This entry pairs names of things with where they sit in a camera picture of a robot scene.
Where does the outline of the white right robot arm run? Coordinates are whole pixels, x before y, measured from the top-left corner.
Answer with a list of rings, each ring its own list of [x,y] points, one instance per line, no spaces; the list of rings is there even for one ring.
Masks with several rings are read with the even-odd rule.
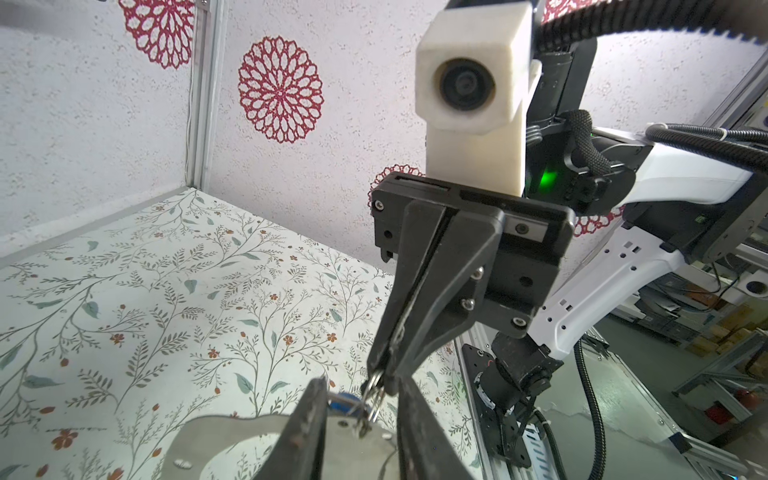
[[[405,173],[372,193],[376,244],[398,265],[364,396],[397,394],[440,346],[494,328],[468,371],[483,438],[517,466],[528,464],[520,436],[535,400],[587,330],[646,284],[724,256],[767,210],[762,133],[595,131],[579,104],[596,49],[595,39],[538,49],[522,195]]]

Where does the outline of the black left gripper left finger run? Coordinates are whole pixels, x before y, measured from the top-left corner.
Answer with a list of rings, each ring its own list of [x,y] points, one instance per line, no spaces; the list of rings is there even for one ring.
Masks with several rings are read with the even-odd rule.
[[[253,479],[320,479],[328,407],[326,378],[312,379]]]

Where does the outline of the keyring bunch with blue tags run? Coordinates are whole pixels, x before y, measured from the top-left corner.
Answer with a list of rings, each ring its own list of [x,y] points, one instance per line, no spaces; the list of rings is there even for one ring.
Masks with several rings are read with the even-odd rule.
[[[201,479],[231,448],[273,437],[252,479],[399,479],[395,434],[370,422],[371,406],[313,379],[289,415],[203,416],[184,424],[166,451],[162,479]]]

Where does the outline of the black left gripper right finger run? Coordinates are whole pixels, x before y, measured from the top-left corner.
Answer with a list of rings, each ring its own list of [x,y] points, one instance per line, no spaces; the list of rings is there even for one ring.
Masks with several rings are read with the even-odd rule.
[[[398,378],[397,448],[400,478],[471,480],[412,378]]]

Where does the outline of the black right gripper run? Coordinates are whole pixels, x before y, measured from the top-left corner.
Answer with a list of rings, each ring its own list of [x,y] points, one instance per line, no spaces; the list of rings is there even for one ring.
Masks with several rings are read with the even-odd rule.
[[[573,233],[573,212],[405,173],[371,193],[376,245],[396,261],[367,373],[399,382],[475,323],[528,328],[549,295]]]

